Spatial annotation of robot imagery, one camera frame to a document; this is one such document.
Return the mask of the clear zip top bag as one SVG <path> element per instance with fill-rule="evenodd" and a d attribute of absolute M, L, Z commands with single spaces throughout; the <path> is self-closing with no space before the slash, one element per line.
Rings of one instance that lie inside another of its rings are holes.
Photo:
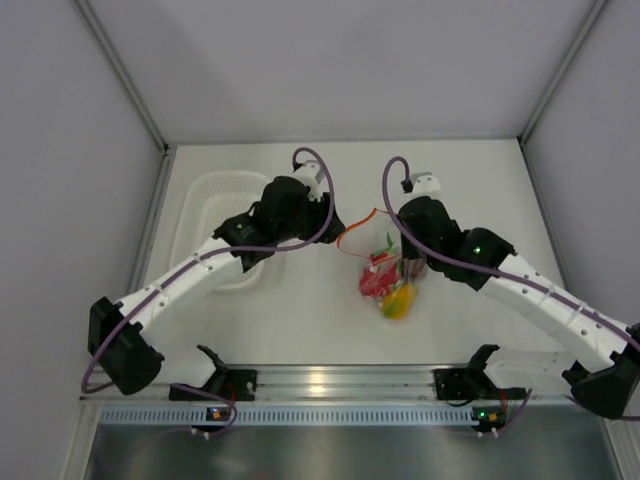
<path fill-rule="evenodd" d="M 389 213 L 372 209 L 347 226 L 336 240 L 337 249 L 360 262 L 358 292 L 390 321 L 405 319 L 418 297 L 418 283 L 426 276 L 426 262 L 402 255 L 401 234 Z"/>

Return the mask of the fake yellow mango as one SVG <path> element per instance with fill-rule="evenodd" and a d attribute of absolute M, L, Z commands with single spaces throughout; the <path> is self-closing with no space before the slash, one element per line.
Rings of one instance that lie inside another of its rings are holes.
<path fill-rule="evenodd" d="M 391 320 L 402 320 L 410 312 L 418 290 L 412 284 L 403 284 L 384 297 L 380 304 L 383 316 Z"/>

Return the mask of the fake red dragon fruit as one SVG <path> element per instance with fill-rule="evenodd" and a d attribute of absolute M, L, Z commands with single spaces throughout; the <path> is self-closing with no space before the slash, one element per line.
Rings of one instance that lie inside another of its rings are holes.
<path fill-rule="evenodd" d="M 395 238 L 387 233 L 384 244 L 367 257 L 358 283 L 359 292 L 364 297 L 383 299 L 402 279 L 401 252 Z"/>

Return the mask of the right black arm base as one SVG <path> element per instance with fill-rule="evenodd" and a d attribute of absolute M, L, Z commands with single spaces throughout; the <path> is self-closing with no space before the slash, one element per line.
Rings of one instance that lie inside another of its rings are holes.
<path fill-rule="evenodd" d="M 446 402 L 464 402 L 474 399 L 467 383 L 464 368 L 441 368 L 433 371 L 436 397 Z"/>

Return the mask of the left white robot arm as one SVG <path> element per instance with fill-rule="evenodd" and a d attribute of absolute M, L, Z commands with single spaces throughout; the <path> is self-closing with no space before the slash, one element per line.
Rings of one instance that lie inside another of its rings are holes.
<path fill-rule="evenodd" d="M 171 364 L 158 345 L 180 310 L 277 252 L 331 244 L 344 225 L 332 189 L 318 194 L 309 179 L 278 176 L 251 207 L 222 222 L 189 258 L 117 302 L 103 297 L 90 310 L 88 350 L 110 385 L 136 394 L 167 373 L 169 383 L 204 399 L 226 386 L 222 361 L 200 345 L 185 364 Z"/>

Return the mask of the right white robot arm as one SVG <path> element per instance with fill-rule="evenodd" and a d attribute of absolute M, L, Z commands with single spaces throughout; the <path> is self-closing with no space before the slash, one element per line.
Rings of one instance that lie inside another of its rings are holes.
<path fill-rule="evenodd" d="M 566 395 L 590 412 L 621 418 L 639 383 L 639 328 L 598 313 L 533 268 L 485 228 L 462 230 L 430 196 L 399 210 L 406 258 L 422 257 L 445 278 L 511 308 L 562 346 L 560 352 L 484 345 L 465 368 L 480 397 L 532 389 Z"/>

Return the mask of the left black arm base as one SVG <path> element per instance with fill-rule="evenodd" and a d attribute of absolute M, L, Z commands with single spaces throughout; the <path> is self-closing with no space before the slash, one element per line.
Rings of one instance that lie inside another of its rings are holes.
<path fill-rule="evenodd" d="M 219 399 L 229 402 L 255 400 L 258 372 L 254 369 L 231 368 L 216 371 L 203 387 L 173 384 L 168 398 L 171 401 L 204 401 Z"/>

